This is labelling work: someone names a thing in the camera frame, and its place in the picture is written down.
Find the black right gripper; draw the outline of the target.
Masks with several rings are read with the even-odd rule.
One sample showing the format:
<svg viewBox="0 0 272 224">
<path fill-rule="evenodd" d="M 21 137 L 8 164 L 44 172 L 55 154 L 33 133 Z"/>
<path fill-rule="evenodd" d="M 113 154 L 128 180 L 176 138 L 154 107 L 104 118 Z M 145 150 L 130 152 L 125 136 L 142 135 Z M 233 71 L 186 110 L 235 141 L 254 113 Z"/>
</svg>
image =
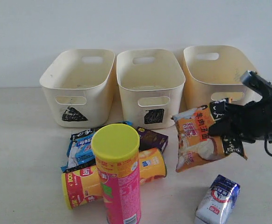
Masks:
<svg viewBox="0 0 272 224">
<path fill-rule="evenodd" d="M 237 108 L 228 100 L 212 101 L 209 109 L 213 118 L 221 118 L 208 128 L 209 136 L 233 136 L 235 132 L 244 142 L 254 143 L 267 136 L 272 143 L 272 98 L 251 101 Z M 227 117 L 235 109 L 234 117 Z"/>
</svg>

